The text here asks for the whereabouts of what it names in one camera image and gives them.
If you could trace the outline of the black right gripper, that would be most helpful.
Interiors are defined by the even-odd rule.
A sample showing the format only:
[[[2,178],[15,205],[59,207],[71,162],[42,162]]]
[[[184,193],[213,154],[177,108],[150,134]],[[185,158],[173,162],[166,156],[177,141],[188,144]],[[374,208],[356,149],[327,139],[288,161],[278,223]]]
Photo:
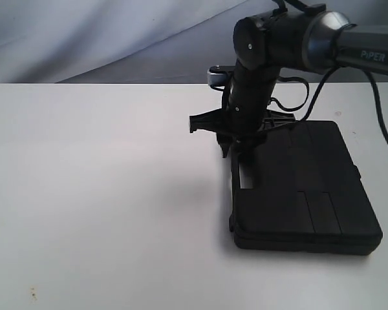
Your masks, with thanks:
[[[227,158],[234,144],[234,153],[240,154],[252,150],[266,141],[269,132],[294,122],[292,113],[278,112],[266,109],[258,126],[252,131],[240,132],[230,125],[224,115],[223,109],[219,108],[203,114],[189,117],[189,132],[197,130],[214,132],[217,135],[217,143],[222,152],[222,157]]]

